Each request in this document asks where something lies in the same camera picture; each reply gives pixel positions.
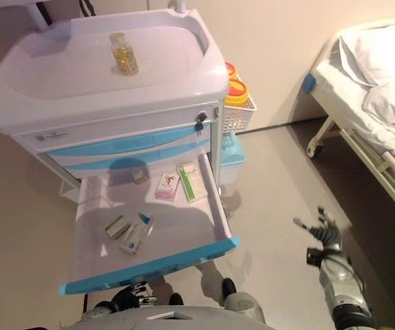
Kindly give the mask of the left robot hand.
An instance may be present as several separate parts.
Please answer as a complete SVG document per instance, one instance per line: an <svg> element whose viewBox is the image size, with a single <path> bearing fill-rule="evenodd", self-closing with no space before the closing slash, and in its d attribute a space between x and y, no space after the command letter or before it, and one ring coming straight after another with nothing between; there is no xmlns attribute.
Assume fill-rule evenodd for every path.
<svg viewBox="0 0 395 330"><path fill-rule="evenodd" d="M114 311L139 308L145 305L154 305L158 301L156 296L148 292L147 281L129 285L120 290L111 300Z"/></svg>

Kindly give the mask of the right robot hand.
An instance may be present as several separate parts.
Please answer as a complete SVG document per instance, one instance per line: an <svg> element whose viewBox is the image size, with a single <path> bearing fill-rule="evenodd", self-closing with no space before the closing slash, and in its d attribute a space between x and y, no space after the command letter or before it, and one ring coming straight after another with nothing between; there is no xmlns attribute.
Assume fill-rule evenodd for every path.
<svg viewBox="0 0 395 330"><path fill-rule="evenodd" d="M320 222L318 226L308 226L297 217L293 223L321 242L324 249L341 251L341 233L332 213L318 206L317 219Z"/></svg>

